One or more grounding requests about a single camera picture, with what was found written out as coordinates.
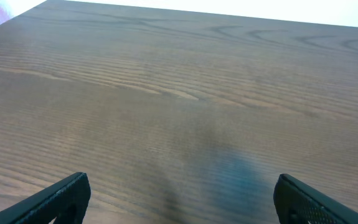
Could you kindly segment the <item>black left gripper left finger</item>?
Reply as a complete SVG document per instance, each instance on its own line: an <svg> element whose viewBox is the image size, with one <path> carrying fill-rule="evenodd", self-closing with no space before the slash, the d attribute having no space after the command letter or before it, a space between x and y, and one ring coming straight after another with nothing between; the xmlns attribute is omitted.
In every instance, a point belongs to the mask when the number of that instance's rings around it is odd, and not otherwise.
<svg viewBox="0 0 358 224"><path fill-rule="evenodd" d="M91 188L84 172L76 172L0 211L0 224L82 224Z"/></svg>

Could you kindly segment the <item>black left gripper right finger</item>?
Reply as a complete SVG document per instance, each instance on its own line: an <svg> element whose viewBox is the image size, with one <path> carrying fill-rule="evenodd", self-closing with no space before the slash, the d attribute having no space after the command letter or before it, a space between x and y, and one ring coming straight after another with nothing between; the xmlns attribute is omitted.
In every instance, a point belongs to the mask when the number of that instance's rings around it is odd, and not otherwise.
<svg viewBox="0 0 358 224"><path fill-rule="evenodd" d="M280 174L273 201L280 224L358 224L358 213L289 174Z"/></svg>

